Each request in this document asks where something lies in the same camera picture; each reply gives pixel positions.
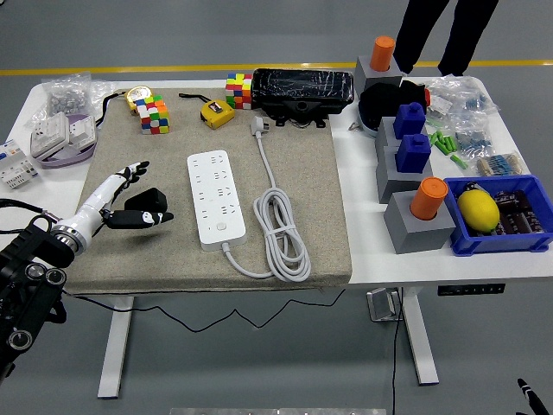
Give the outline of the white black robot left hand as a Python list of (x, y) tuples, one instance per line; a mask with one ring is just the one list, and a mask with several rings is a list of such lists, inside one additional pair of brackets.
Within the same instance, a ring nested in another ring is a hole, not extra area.
[(84, 201), (66, 225), (81, 236), (92, 237), (103, 225), (111, 229), (145, 229), (174, 219), (171, 213), (155, 213), (145, 208), (111, 211), (118, 195), (145, 174), (148, 161), (133, 163), (110, 175)]

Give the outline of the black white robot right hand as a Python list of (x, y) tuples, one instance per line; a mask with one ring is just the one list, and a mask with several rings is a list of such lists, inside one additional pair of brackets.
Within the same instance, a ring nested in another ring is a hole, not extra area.
[(549, 411), (545, 407), (542, 400), (537, 396), (533, 389), (522, 378), (517, 379), (519, 388), (521, 389), (524, 397), (527, 399), (530, 408), (536, 415), (549, 415)]

